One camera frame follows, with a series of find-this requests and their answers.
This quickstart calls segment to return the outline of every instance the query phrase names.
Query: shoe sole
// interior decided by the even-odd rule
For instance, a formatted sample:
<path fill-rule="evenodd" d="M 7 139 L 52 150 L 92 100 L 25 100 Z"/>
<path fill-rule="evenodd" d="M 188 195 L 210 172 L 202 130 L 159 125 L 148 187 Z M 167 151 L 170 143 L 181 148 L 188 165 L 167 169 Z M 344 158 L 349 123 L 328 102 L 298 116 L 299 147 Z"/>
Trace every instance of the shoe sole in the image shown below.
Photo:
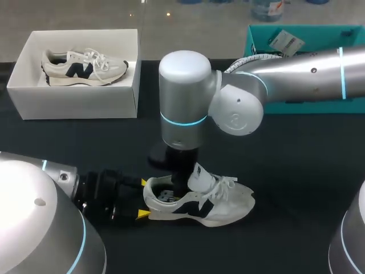
<path fill-rule="evenodd" d="M 255 202 L 256 201 L 253 199 L 253 202 L 251 203 L 250 208 L 246 215 L 239 216 L 239 217 L 229 219 L 226 221 L 211 221 L 211 220 L 206 220 L 206 219 L 203 219 L 200 217 L 191 216 L 188 214 L 164 213 L 164 212 L 156 211 L 153 209 L 151 209 L 151 214 L 148 215 L 148 218 L 150 220 L 156 220 L 156 221 L 174 221 L 174 220 L 186 218 L 186 219 L 193 219 L 195 221 L 198 221 L 199 223 L 201 223 L 202 225 L 204 225 L 206 227 L 221 227 L 223 225 L 232 224 L 235 221 L 239 221 L 242 218 L 246 217 L 251 212 L 253 207 L 255 206 Z"/>
<path fill-rule="evenodd" d="M 75 84 L 86 84 L 91 87 L 100 87 L 100 86 L 108 86 L 110 84 L 113 84 L 117 82 L 124 74 L 126 74 L 127 71 L 125 71 L 123 74 L 117 75 L 115 77 L 105 79 L 102 82 L 100 80 L 89 80 L 84 78 L 78 78 L 78 77 L 71 77 L 71 78 L 56 78 L 56 77 L 49 77 L 47 73 L 44 71 L 43 66 L 41 66 L 44 74 L 46 75 L 46 82 L 51 87 L 67 87 L 67 86 L 73 86 Z"/>

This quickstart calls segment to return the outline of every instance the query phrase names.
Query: blue light strip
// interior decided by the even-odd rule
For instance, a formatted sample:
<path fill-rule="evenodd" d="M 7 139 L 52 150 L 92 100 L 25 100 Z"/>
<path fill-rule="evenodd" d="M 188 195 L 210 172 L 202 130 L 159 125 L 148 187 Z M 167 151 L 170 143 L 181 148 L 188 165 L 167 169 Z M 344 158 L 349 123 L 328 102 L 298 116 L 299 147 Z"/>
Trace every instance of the blue light strip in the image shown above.
<path fill-rule="evenodd" d="M 43 167 L 42 170 L 46 170 L 46 166 L 47 166 L 47 160 L 43 160 Z"/>
<path fill-rule="evenodd" d="M 331 274 L 333 274 L 333 271 L 331 268 L 331 262 L 330 262 L 330 250 L 331 250 L 331 245 L 330 245 L 330 248 L 328 249 L 328 266 L 330 267 Z"/>
<path fill-rule="evenodd" d="M 255 77 L 256 79 L 260 80 L 260 82 L 263 84 L 263 86 L 265 87 L 266 89 L 266 95 L 269 93 L 269 90 L 267 89 L 267 85 L 265 84 L 265 82 L 257 75 L 254 75 L 252 73 L 248 73 L 248 72 L 244 72 L 244 71 L 237 71 L 235 72 L 237 74 L 245 74 L 245 75 L 248 75 L 248 76 L 252 76 L 252 77 Z"/>
<path fill-rule="evenodd" d="M 82 218 L 82 223 L 84 225 L 84 236 L 83 236 L 83 239 L 82 239 L 82 243 L 81 243 L 81 247 L 80 247 L 80 251 L 79 251 L 79 254 L 78 256 L 76 257 L 76 260 L 74 261 L 73 265 L 71 266 L 70 270 L 67 271 L 66 274 L 71 274 L 75 267 L 77 266 L 79 260 L 80 260 L 80 257 L 82 255 L 82 252 L 84 251 L 84 247 L 85 247 L 85 241 L 86 241 L 86 225 L 85 225 L 85 219 L 84 219 L 84 216 L 82 215 L 82 213 L 80 212 L 81 214 L 81 218 Z"/>
<path fill-rule="evenodd" d="M 342 220 L 342 224 L 341 224 L 341 241 L 342 241 L 342 246 L 343 246 L 343 250 L 348 258 L 348 260 L 350 261 L 350 263 L 352 264 L 352 266 L 355 268 L 355 270 L 357 271 L 358 274 L 362 274 L 362 272 L 359 270 L 359 268 L 355 265 L 355 263 L 353 262 L 353 260 L 351 259 L 350 255 L 348 254 L 347 252 L 347 249 L 344 245 L 344 241 L 343 241 L 343 222 L 344 222 L 344 218 L 346 217 L 346 214 L 344 215 L 343 217 L 343 220 Z"/>
<path fill-rule="evenodd" d="M 201 122 L 203 122 L 207 116 L 203 117 L 202 119 L 200 119 L 199 121 L 193 122 L 193 123 L 176 123 L 174 121 L 171 121 L 169 119 L 167 119 L 162 112 L 161 113 L 161 117 L 164 118 L 164 120 L 170 124 L 174 124 L 175 126 L 181 126 L 181 127 L 189 127 L 189 126 L 195 126 L 196 124 L 199 124 Z"/>
<path fill-rule="evenodd" d="M 343 48 L 339 48 L 340 54 L 340 70 L 341 70 L 341 86 L 342 86 L 342 99 L 346 99 L 346 83 L 344 80 L 344 67 L 343 67 Z"/>

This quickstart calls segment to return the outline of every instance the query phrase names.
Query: shoe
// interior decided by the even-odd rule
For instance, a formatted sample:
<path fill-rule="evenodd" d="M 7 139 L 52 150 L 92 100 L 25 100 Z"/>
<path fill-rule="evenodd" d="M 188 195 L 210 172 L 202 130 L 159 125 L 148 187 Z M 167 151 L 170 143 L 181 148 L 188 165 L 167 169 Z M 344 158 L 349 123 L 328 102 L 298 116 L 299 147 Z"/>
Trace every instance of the shoe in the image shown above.
<path fill-rule="evenodd" d="M 171 176 L 150 178 L 143 197 L 151 220 L 190 218 L 206 227 L 219 227 L 245 217 L 254 207 L 253 191 L 235 182 L 237 178 L 213 176 L 198 163 L 184 197 L 175 197 Z"/>
<path fill-rule="evenodd" d="M 105 86 L 125 74 L 128 62 L 92 49 L 86 49 L 85 53 L 68 51 L 61 54 L 47 50 L 42 56 L 42 69 L 50 86 Z"/>

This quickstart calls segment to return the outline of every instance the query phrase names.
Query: teal box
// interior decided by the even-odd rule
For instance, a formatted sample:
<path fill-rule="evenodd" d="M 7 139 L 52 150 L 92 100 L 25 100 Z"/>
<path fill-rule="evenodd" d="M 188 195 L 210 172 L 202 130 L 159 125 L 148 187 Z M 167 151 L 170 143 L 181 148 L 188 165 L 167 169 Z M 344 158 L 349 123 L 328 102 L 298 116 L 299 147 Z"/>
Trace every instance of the teal box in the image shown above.
<path fill-rule="evenodd" d="M 365 28 L 363 26 L 252 25 L 247 31 L 244 57 L 260 53 L 277 54 L 278 52 L 272 49 L 269 44 L 281 30 L 285 30 L 305 42 L 298 54 L 365 45 Z M 365 98 L 326 102 L 269 103 L 265 106 L 265 113 L 365 113 Z"/>

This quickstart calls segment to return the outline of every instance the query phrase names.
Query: yellow marker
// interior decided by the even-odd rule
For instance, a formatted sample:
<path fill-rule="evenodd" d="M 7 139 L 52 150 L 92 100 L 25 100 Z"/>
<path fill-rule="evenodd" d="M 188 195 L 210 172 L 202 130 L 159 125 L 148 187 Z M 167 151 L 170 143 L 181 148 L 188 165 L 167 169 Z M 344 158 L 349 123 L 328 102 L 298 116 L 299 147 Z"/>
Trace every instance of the yellow marker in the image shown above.
<path fill-rule="evenodd" d="M 136 220 L 141 219 L 141 218 L 143 218 L 143 217 L 147 217 L 149 214 L 151 214 L 149 211 L 139 209 L 139 210 L 138 210 L 138 217 L 137 217 L 137 219 L 136 219 Z"/>

